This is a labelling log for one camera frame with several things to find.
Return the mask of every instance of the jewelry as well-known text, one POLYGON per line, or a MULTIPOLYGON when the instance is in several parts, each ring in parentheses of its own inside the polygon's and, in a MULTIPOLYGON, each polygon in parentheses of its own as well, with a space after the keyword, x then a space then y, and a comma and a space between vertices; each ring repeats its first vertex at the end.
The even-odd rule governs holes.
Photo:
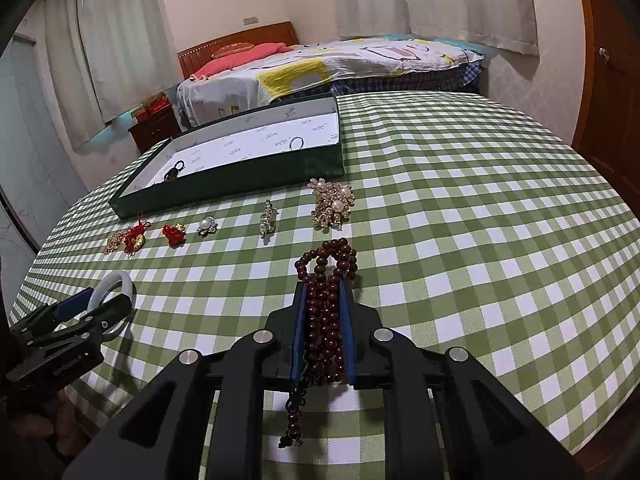
POLYGON ((169 247, 176 248, 184 243, 184 235, 187 233, 187 229, 182 224, 176 224, 174 226, 165 225, 162 228, 162 234, 169 240, 169 247))
POLYGON ((313 189, 316 209, 311 212, 314 224, 322 229, 342 224, 349 218, 350 208, 355 206, 351 187, 346 184, 326 182, 324 178, 312 178, 308 187, 313 189))
POLYGON ((291 140, 289 141, 289 149, 290 149, 291 151, 293 151, 293 146, 292 146, 292 145, 293 145, 293 141, 294 141, 294 140, 296 140, 296 139, 300 139, 300 142, 301 142, 300 147, 299 147, 299 148, 297 148, 297 150, 301 150, 301 149, 302 149, 302 147, 305 145, 305 139, 303 139, 302 137, 293 137, 293 139, 291 139, 291 140))
POLYGON ((164 179, 162 181, 166 182, 167 180, 173 180, 174 178, 178 178, 178 173, 180 173, 183 169, 184 169, 184 161, 179 160, 178 162, 175 163, 174 167, 172 167, 169 171, 167 171, 164 174, 164 179))
POLYGON ((124 241, 124 237, 127 235, 127 232, 128 231, 124 229, 123 231, 117 231, 115 233, 110 234, 109 237, 107 238, 107 244, 102 250, 102 253, 109 254, 117 251, 118 246, 124 241))
POLYGON ((347 278, 353 281, 356 277, 356 254, 347 238, 340 238, 322 242, 322 247, 304 253, 295 263, 298 279, 306 283, 304 369, 298 385, 285 403, 287 433, 280 438, 280 448, 292 446, 294 441, 296 446, 302 444, 300 421, 303 413, 300 406, 305 403, 306 389, 312 384, 324 386, 344 379, 339 283, 347 278), (337 265, 327 276, 329 256, 334 257, 337 265), (306 265, 313 258, 316 258, 316 266, 313 276, 309 276, 306 265))
POLYGON ((260 216, 260 225, 258 226, 260 229, 260 238, 263 238, 267 234, 271 234, 275 231, 275 220, 276 209, 274 208, 271 200, 267 200, 264 203, 264 213, 260 216))
POLYGON ((207 216, 206 218, 200 220, 200 224, 198 224, 198 234, 202 237, 207 235, 214 235, 218 230, 218 222, 213 216, 207 216))
POLYGON ((138 213, 138 225, 133 226, 124 237, 124 252, 131 256, 140 250, 146 242, 145 231, 151 227, 151 222, 142 223, 142 213, 138 213))

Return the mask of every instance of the plaid fabric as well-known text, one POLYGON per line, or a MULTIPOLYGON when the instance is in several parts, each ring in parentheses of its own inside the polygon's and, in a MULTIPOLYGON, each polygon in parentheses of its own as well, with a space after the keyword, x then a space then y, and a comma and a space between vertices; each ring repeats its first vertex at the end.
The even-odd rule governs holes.
MULTIPOLYGON (((338 98, 356 207, 334 236, 358 251, 356 297, 424 348, 466 347, 571 451, 640 377, 640 224, 571 148, 520 112, 474 94, 338 98)), ((330 237, 313 229, 303 184, 148 218, 145 247, 105 256, 122 229, 107 204, 149 156, 89 193, 34 261, 11 317, 66 298, 113 269, 136 283, 132 325, 68 388, 104 425, 178 352, 228 349, 290 304, 293 262, 330 237), (258 236, 264 200, 276 232, 258 236), (204 240, 197 222, 219 224, 204 240), (165 223, 187 226, 173 250, 165 223)), ((264 399, 264 478, 381 479, 382 396, 312 388, 300 448, 278 450, 286 395, 264 399)))
POLYGON ((293 99, 329 93, 334 96, 408 90, 433 90, 443 92, 468 91, 478 93, 478 78, 481 73, 482 67, 480 66, 480 62, 475 61, 449 70, 411 72, 394 77, 340 79, 306 90, 293 92, 293 94, 274 99, 272 102, 286 102, 293 99))

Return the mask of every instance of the nightstand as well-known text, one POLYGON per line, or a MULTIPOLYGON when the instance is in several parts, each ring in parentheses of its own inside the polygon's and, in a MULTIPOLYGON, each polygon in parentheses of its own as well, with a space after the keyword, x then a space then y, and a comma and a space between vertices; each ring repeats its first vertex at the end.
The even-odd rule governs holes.
POLYGON ((149 116, 143 123, 134 124, 129 128, 129 133, 142 155, 157 142, 181 133, 181 129, 175 118, 174 108, 168 106, 149 116))

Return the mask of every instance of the silver screw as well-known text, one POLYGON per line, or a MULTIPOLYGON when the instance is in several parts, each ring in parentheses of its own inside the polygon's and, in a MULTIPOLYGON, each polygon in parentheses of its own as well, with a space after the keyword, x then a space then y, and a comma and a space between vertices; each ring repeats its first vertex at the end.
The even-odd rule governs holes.
POLYGON ((464 348, 455 346, 451 350, 449 350, 449 357, 451 357, 454 361, 463 363, 469 358, 469 352, 467 352, 464 348))
POLYGON ((198 360, 198 353, 195 350, 185 350, 178 359, 183 365, 192 365, 198 360))
POLYGON ((381 343, 386 343, 394 338, 394 333, 388 328, 379 328, 373 333, 373 337, 381 343))
POLYGON ((258 332, 254 334, 254 341, 257 343, 261 343, 261 344, 268 343, 272 339, 273 339, 273 334, 268 330, 258 330, 258 332))

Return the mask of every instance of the door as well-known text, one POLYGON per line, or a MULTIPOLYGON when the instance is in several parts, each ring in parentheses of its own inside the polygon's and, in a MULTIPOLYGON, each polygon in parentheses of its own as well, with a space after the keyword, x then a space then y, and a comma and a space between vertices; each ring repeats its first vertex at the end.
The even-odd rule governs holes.
POLYGON ((573 147, 640 218, 640 39, 611 0, 582 4, 586 90, 573 147))
POLYGON ((0 57, 0 276, 6 310, 35 253, 86 195, 44 101, 34 45, 15 36, 0 57))

